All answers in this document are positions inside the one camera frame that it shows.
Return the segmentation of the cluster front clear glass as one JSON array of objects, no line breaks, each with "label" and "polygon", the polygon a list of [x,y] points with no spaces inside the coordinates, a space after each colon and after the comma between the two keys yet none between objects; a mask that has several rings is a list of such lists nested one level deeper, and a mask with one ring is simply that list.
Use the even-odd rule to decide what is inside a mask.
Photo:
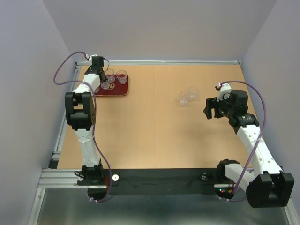
[{"label": "cluster front clear glass", "polygon": [[110,83],[108,81],[101,83],[101,88],[108,90],[110,88]]}]

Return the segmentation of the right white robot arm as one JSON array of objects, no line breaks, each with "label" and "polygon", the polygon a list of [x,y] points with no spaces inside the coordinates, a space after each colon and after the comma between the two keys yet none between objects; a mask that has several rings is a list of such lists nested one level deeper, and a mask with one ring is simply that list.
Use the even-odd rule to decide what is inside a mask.
[{"label": "right white robot arm", "polygon": [[235,134],[242,141],[250,157],[253,171],[236,160],[224,159],[217,166],[216,179],[221,183],[231,180],[246,193],[253,208],[285,207],[288,205],[294,178],[285,173],[261,136],[257,118],[248,113],[248,94],[231,87],[219,87],[217,97],[208,98],[204,114],[207,119],[226,117]]}]

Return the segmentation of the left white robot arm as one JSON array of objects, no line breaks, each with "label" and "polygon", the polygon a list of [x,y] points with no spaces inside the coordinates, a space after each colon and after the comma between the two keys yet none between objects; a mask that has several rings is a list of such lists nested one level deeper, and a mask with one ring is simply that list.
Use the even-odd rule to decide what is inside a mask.
[{"label": "left white robot arm", "polygon": [[94,143],[93,130],[96,124],[96,109],[93,94],[99,88],[101,79],[105,78],[104,58],[92,55],[90,67],[82,83],[65,94],[67,124],[75,131],[82,151],[82,168],[75,172],[80,185],[99,185],[104,181],[103,166],[99,152]]}]

